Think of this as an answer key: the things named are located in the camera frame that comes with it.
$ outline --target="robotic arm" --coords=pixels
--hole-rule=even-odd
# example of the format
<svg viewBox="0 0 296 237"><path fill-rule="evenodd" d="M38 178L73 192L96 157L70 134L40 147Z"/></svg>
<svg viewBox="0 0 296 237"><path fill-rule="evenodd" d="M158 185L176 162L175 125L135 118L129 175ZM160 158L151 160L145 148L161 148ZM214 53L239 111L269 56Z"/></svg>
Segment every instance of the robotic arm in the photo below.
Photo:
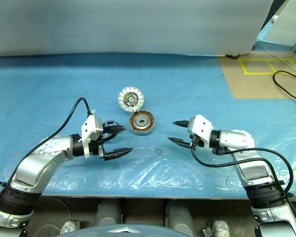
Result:
<svg viewBox="0 0 296 237"><path fill-rule="evenodd" d="M212 123L202 115L196 115L190 121L177 121L174 124L187 127L192 142L187 143L178 138L169 139L179 146L190 148L198 161L194 153L198 146L212 150L216 155L231 154L234 161L260 158L261 160L238 162L239 164L235 165L239 179L252 204L255 220L261 223L255 229L256 236L296 237L296 212L292 210L294 207L290 205L281 187L284 182L274 177L273 167L259 156L255 150L254 139L248 132L214 130ZM247 151L237 152L238 149L247 149Z"/></svg>
<svg viewBox="0 0 296 237"><path fill-rule="evenodd" d="M112 139L126 128L114 121L102 124L101 119L90 113L78 134L54 136L41 144L18 165L11 182L3 183L0 198L0 236L23 237L22 228L33 215L33 205L45 190L60 164L74 157L98 155L104 160L114 159L132 149L122 148L106 153L105 141Z"/></svg>

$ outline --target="wrinkled plastic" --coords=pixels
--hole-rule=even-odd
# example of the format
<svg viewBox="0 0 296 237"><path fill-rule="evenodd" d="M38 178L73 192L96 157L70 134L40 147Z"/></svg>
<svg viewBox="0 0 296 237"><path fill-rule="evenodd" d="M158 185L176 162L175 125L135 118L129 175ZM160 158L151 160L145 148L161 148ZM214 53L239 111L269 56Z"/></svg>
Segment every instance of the wrinkled plastic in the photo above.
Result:
<svg viewBox="0 0 296 237"><path fill-rule="evenodd" d="M186 128L172 124L202 114L215 129L243 129L257 147L275 149L291 162L296 195L296 101L234 99L216 58L147 54L86 54L0 58L0 181L37 142L64 121L75 100L84 96L102 121L128 127L129 113L117 101L126 86L145 96L154 131L146 136L129 129L104 144L106 151L134 148L121 158L75 158L55 172L44 194L173 198L244 198L233 167L207 168L190 151L167 137L190 141ZM79 105L60 135L81 133L86 109ZM285 164L268 158L287 182ZM198 151L208 163L231 161Z"/></svg>

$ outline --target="floor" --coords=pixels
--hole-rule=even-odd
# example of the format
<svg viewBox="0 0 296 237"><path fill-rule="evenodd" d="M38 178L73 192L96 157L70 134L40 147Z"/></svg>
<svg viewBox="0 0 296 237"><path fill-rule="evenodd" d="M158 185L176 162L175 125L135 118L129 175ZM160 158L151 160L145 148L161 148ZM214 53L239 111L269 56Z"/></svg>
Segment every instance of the floor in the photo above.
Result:
<svg viewBox="0 0 296 237"><path fill-rule="evenodd" d="M99 204L97 198L60 199L69 208L72 220L80 220L81 227L93 226L94 217ZM229 224L231 237L254 237L257 225L250 211L247 200L185 200L194 220L198 237L203 237L202 230L212 220L225 220ZM128 224L164 225L164 199L123 199L123 222ZM56 198L42 197L35 206L27 230L33 237L39 227L52 224L59 228L69 219L69 213ZM44 227L36 237L51 237L59 232L52 227Z"/></svg>

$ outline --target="white circular part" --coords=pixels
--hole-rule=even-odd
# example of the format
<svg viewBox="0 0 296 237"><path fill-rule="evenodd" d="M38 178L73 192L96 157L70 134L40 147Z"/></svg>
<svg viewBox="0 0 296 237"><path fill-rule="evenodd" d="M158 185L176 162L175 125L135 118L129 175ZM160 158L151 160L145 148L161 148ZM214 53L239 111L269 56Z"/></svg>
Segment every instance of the white circular part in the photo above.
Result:
<svg viewBox="0 0 296 237"><path fill-rule="evenodd" d="M118 94L120 107L130 113L140 110L144 104L144 95L136 87L125 87Z"/></svg>

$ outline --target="blue plastic sheet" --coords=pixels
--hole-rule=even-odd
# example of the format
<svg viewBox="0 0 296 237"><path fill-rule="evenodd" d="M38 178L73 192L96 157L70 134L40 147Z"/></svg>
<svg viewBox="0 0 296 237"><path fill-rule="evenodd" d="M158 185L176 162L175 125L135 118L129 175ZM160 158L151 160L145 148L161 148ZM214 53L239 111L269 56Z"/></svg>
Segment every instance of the blue plastic sheet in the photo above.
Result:
<svg viewBox="0 0 296 237"><path fill-rule="evenodd" d="M153 54L84 54L0 58L0 181L8 180L23 155L64 121L78 97L87 98L102 121L128 127L129 113L117 102L126 86L145 96L143 110L153 113L154 131L137 136L129 129L105 143L106 151L134 148L119 159L75 158L62 164L44 194L173 198L243 198L233 167L199 165L188 149L167 137L189 141L186 129L172 124L202 114L215 129L243 129L257 147L275 149L294 169L296 195L296 101L234 99L215 57ZM79 105L61 135L81 133ZM208 163L231 161L198 151ZM272 154L279 179L288 180L285 164Z"/></svg>

